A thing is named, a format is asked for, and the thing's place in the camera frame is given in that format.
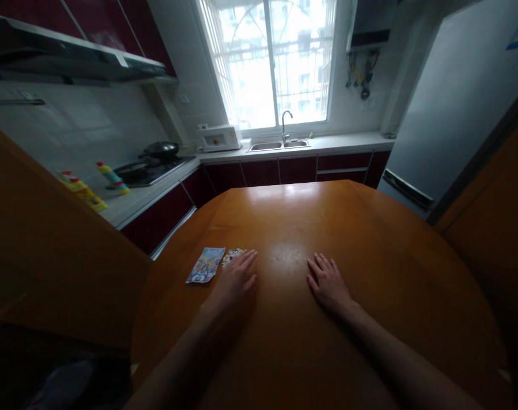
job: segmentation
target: faucet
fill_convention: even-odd
[[[291,113],[291,111],[289,110],[286,110],[283,112],[282,114],[282,143],[285,144],[286,143],[286,137],[289,137],[289,134],[286,134],[286,125],[284,124],[283,122],[283,117],[286,115],[286,114],[289,114],[291,115],[291,117],[293,118],[293,114]]]

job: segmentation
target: dish soap bottle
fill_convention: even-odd
[[[130,193],[130,188],[126,186],[121,177],[113,172],[110,166],[104,164],[103,162],[96,162],[96,165],[98,166],[98,171],[111,183],[119,195],[126,195]]]
[[[107,208],[107,204],[92,192],[88,185],[79,178],[70,178],[69,183],[64,182],[64,184],[69,188],[69,190],[71,190],[71,192],[77,194],[79,198],[86,202],[87,205],[96,212],[103,211]]]

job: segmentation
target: window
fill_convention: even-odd
[[[279,126],[292,105],[294,124],[327,119],[336,0],[196,2],[231,124]]]
[[[299,76],[299,84],[306,85],[309,82],[310,74],[301,74]]]

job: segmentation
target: fridge handle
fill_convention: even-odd
[[[425,211],[427,211],[431,204],[434,202],[432,198],[419,191],[411,184],[405,182],[403,179],[391,172],[388,168],[384,170],[383,179],[397,191],[402,193],[403,196]]]

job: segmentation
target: table surface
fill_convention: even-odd
[[[315,302],[306,257],[333,258],[353,298],[486,408],[510,408],[498,325],[473,276],[422,219],[350,181],[238,188],[172,237],[139,304],[131,351],[139,386],[215,284],[186,285],[204,247],[259,251],[257,286],[220,324],[181,400],[199,408],[398,408],[359,340]]]

